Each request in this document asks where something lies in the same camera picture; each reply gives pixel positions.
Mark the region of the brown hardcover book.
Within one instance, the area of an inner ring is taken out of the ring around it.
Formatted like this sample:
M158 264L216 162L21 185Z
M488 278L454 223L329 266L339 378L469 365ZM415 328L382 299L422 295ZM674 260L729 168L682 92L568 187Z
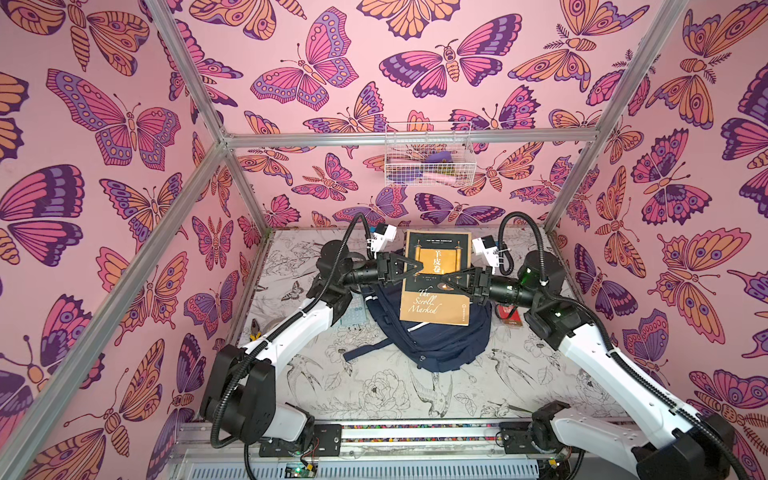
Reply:
M422 269L403 280L400 320L466 327L469 298L448 280L470 267L471 234L408 230L404 256L420 262Z

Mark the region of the navy blue student backpack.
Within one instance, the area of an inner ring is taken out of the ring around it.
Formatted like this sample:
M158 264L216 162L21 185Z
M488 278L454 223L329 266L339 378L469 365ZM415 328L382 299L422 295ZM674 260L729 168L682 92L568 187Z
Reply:
M488 304L470 306L467 326L418 323L399 319L400 286L366 286L362 292L368 313L385 339L345 352L343 358L347 362L394 345L417 367L444 373L472 363L488 346L492 325Z

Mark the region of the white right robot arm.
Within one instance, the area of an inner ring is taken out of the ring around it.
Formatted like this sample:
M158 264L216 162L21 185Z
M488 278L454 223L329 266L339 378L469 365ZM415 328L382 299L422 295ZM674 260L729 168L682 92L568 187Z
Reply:
M474 267L441 280L474 303L524 308L529 328L584 370L636 426L586 418L572 407L549 407L545 428L557 442L597 455L639 479L747 478L734 452L731 424L718 414L698 412L654 381L612 344L591 309L551 291L542 266L523 267L516 278Z

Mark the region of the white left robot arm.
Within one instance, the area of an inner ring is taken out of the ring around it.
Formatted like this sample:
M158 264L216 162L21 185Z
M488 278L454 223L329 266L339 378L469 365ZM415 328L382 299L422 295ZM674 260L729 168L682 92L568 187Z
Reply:
M199 415L211 423L210 445L246 446L263 440L282 442L304 452L312 443L314 417L277 401L277 377L315 337L337 323L352 301L353 287L397 285L423 270L423 263L380 252L354 260L342 240L326 243L316 262L317 275L307 299L291 316L258 339L217 354Z

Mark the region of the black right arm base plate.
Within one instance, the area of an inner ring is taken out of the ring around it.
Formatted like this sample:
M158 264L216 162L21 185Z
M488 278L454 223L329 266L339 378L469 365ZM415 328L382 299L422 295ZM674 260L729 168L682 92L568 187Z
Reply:
M532 425L531 420L500 422L494 441L505 454L540 454L534 441Z

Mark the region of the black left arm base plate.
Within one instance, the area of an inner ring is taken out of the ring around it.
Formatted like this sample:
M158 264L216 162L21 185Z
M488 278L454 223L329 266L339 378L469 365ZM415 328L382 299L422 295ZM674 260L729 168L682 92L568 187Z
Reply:
M306 427L296 441L277 438L263 440L258 456L277 457L338 457L341 450L341 424L312 424Z

